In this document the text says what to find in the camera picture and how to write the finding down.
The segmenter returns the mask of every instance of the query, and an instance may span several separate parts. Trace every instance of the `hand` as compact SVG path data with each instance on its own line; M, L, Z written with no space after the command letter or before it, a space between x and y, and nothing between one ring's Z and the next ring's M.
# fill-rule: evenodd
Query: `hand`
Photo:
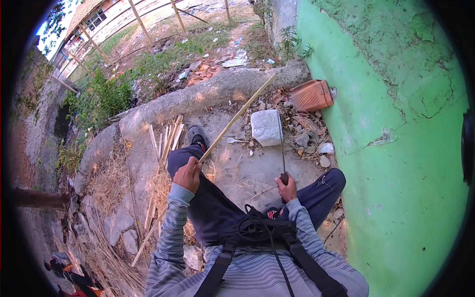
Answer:
M297 198L297 185L295 183L295 179L288 172L287 175L289 176L289 183L287 185L284 185L279 177L275 179L275 183L279 189L279 194L286 203Z
M188 164L180 167L177 173L175 173L173 182L196 194L198 186L200 185L200 172L202 167L203 164L198 164L198 160L191 156L188 159Z

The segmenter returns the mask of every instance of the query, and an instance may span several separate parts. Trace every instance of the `shoe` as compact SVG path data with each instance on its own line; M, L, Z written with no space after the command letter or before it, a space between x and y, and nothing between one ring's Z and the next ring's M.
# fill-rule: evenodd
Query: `shoe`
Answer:
M208 138L203 132L203 128L198 125L193 125L188 129L187 133L188 142L191 144L199 144L203 153L208 149Z
M279 198L277 201L266 204L261 210L261 213L267 215L271 220L275 220L280 215L280 210L284 208L284 206L285 203L282 203L281 198Z

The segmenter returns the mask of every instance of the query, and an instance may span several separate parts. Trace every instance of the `tree trunk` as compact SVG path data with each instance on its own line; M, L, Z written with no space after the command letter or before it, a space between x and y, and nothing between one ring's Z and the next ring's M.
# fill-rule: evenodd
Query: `tree trunk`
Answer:
M16 188L12 191L12 194L11 200L16 207L47 208L65 211L69 203L67 196L58 193Z

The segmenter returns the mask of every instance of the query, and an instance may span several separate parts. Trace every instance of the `navy pants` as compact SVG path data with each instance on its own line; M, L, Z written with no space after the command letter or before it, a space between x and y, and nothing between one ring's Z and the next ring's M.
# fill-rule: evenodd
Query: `navy pants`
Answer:
M198 144L171 151L168 157L171 179L180 167L188 163L190 156L200 159L202 155L203 151ZM315 230L332 209L345 183L341 170L333 168L311 185L297 191L297 198L310 214ZM198 190L188 207L188 217L195 228L196 240L206 247L218 241L220 230L239 223L247 215L201 173ZM278 218L288 219L288 210L284 208L284 213Z

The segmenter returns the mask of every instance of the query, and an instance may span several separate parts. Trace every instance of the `left hand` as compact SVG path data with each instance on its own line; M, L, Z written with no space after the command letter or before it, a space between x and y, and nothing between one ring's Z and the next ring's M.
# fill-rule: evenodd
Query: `left hand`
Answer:
M177 173L175 173L173 182L196 194L200 185L200 172L202 167L203 163L198 164L198 160L191 156L188 159L188 163L180 167Z

